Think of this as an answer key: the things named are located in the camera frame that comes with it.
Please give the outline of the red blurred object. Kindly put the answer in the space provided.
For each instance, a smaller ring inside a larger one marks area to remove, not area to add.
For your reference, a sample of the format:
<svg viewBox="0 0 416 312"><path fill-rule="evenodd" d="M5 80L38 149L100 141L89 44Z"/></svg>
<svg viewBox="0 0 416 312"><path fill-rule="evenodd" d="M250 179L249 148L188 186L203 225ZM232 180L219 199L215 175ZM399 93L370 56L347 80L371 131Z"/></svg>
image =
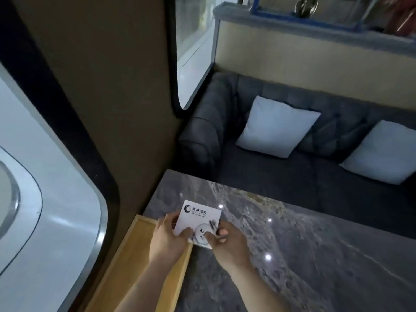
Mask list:
<svg viewBox="0 0 416 312"><path fill-rule="evenodd" d="M408 37L415 30L416 0L394 0L393 14L384 28L383 33L399 37Z"/></svg>

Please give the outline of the person's left hand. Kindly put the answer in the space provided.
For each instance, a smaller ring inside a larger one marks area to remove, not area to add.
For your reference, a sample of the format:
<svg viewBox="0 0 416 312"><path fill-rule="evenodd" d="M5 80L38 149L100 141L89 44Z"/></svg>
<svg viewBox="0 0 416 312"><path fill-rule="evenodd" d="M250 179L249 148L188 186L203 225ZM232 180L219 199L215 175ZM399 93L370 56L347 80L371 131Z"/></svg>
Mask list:
<svg viewBox="0 0 416 312"><path fill-rule="evenodd" d="M171 269L182 256L189 241L174 235L174 226L179 214L179 210L171 212L157 221L150 243L150 263Z"/></svg>

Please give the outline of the white square cushion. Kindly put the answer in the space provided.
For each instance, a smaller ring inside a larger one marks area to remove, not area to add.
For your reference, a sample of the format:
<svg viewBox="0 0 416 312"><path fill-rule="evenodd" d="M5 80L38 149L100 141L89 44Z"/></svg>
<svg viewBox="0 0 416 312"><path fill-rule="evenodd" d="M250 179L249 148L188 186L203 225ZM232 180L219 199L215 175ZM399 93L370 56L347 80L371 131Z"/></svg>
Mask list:
<svg viewBox="0 0 416 312"><path fill-rule="evenodd" d="M320 115L320 112L296 109L256 96L236 145L248 151L288 158Z"/></svg>
<svg viewBox="0 0 416 312"><path fill-rule="evenodd" d="M400 185L416 172L416 131L382 120L340 167L366 178Z"/></svg>

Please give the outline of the blue-framed glass panel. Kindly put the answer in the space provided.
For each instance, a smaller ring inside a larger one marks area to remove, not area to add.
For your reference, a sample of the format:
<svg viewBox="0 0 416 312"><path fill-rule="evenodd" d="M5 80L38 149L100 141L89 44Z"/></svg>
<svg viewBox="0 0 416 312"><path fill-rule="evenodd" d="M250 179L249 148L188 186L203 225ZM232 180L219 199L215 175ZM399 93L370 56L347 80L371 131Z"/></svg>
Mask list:
<svg viewBox="0 0 416 312"><path fill-rule="evenodd" d="M247 0L264 18L340 31L359 31L373 0Z"/></svg>

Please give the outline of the dark grey tufted sofa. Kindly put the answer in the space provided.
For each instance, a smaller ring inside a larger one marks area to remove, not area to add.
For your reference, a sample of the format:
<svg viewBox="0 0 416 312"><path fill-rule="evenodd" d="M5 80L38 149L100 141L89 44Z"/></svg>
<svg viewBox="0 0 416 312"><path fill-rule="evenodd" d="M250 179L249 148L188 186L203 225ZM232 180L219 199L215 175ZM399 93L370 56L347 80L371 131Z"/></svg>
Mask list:
<svg viewBox="0 0 416 312"><path fill-rule="evenodd" d="M320 113L288 158L236 145L257 96ZM416 171L390 185L340 167L382 120L416 131L416 110L216 72L179 136L175 168L416 240Z"/></svg>

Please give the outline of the large rounded silver-framed window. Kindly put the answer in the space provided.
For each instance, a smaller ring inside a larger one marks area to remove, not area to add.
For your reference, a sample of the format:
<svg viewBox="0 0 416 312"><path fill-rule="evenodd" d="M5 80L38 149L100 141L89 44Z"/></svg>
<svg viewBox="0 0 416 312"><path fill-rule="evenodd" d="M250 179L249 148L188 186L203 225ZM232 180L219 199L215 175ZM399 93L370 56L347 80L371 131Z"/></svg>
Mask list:
<svg viewBox="0 0 416 312"><path fill-rule="evenodd" d="M0 62L1 191L12 213L0 233L0 312L69 312L101 251L107 203Z"/></svg>

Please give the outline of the white printed paper packet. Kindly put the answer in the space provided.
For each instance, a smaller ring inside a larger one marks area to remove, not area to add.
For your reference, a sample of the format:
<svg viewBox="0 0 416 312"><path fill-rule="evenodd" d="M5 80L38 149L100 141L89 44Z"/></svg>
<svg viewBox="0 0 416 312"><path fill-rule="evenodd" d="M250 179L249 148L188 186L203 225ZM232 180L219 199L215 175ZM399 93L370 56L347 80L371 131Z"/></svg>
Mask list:
<svg viewBox="0 0 416 312"><path fill-rule="evenodd" d="M174 227L174 235L178 236L184 229L192 228L193 234L188 241L195 246L212 249L205 233L216 234L221 213L221 209L185 200Z"/></svg>

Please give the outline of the person's right hand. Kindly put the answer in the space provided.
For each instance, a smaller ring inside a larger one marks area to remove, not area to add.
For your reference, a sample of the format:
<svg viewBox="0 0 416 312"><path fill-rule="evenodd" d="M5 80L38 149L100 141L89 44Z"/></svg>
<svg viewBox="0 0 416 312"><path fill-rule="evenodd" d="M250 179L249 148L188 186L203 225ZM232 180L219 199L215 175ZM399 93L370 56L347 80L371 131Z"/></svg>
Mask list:
<svg viewBox="0 0 416 312"><path fill-rule="evenodd" d="M253 271L246 236L231 222L221 220L217 245L211 245L217 262L231 276Z"/></svg>

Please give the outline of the person's right forearm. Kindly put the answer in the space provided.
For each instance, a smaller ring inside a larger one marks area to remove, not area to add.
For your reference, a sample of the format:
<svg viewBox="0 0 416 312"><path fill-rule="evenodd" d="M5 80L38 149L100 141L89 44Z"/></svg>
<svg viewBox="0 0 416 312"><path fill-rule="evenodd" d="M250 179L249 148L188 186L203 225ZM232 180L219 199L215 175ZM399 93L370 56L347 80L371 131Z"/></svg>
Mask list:
<svg viewBox="0 0 416 312"><path fill-rule="evenodd" d="M247 312L291 312L285 299L268 286L250 262L228 263L223 268L238 289Z"/></svg>

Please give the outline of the light wooden tray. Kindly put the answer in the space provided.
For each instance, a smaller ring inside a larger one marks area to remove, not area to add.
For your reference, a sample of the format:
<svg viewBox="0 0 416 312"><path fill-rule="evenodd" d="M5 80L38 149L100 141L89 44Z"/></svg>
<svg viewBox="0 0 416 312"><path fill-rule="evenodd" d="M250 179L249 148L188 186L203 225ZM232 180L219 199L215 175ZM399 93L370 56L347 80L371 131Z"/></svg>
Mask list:
<svg viewBox="0 0 416 312"><path fill-rule="evenodd" d="M106 273L84 312L114 312L148 264L151 238L157 221L136 215ZM155 312L174 312L193 244L168 274Z"/></svg>

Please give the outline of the person's left forearm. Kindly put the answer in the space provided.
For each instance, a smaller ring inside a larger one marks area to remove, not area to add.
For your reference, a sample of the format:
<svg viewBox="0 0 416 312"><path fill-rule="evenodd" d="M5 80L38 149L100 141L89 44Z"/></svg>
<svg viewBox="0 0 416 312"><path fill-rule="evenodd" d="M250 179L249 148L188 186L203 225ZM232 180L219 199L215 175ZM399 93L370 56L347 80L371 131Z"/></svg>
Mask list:
<svg viewBox="0 0 416 312"><path fill-rule="evenodd" d="M167 255L151 258L114 312L155 312L164 282L178 259Z"/></svg>

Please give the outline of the shiny metal ornament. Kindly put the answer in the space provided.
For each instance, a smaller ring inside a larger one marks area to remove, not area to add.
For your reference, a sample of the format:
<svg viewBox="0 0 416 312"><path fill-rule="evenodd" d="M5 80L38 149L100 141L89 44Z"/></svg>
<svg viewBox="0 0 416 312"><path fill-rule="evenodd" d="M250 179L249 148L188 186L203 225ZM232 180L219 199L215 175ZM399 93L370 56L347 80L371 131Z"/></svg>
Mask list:
<svg viewBox="0 0 416 312"><path fill-rule="evenodd" d="M318 0L298 0L295 4L293 15L300 19L309 19L315 13Z"/></svg>

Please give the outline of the beige partition with grey ledge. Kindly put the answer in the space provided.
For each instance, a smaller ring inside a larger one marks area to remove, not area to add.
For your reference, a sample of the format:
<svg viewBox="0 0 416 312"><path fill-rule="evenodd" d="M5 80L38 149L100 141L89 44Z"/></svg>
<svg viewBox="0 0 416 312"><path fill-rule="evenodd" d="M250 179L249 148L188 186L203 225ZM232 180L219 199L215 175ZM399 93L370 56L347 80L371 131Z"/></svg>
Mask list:
<svg viewBox="0 0 416 312"><path fill-rule="evenodd" d="M260 80L416 111L416 41L214 9L217 68Z"/></svg>

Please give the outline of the rounded black-framed window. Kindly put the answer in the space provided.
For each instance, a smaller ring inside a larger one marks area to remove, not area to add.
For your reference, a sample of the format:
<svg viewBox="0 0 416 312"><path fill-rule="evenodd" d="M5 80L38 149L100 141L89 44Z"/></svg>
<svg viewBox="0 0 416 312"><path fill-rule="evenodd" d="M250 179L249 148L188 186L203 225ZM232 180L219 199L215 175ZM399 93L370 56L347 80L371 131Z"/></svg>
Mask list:
<svg viewBox="0 0 416 312"><path fill-rule="evenodd" d="M177 117L185 116L213 68L211 58L216 20L223 0L164 0L171 102Z"/></svg>

